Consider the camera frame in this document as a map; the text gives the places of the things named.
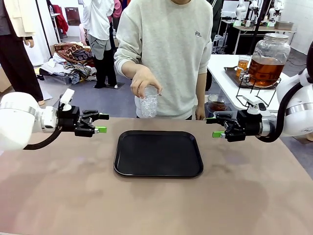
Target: glass jar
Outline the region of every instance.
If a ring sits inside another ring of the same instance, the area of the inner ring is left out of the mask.
[[[249,67],[250,83],[256,87],[270,87],[279,79],[290,53],[289,37],[267,33],[255,47]]]

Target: black shoe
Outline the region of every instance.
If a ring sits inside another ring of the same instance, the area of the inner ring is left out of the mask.
[[[96,85],[94,85],[94,87],[97,88],[97,89],[101,89],[101,88],[107,87],[107,85],[106,84],[99,84],[99,83],[97,83]]]

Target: jar lid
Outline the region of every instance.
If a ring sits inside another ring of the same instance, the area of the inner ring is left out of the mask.
[[[289,36],[280,33],[267,33],[264,36],[264,39],[274,41],[274,42],[287,42]]]

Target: gray sweatshirt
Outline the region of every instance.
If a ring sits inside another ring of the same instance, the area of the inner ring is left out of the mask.
[[[196,100],[198,74],[211,56],[212,6],[206,0],[177,5],[171,0],[132,0],[117,31],[115,66],[134,61],[148,67],[163,86],[158,118],[186,119]],[[136,113],[142,117],[135,97]]]

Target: gray shorts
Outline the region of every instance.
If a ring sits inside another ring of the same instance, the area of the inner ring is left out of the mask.
[[[111,50],[110,40],[100,40],[88,34],[88,41],[92,55],[98,60],[103,59],[103,53],[105,50]]]

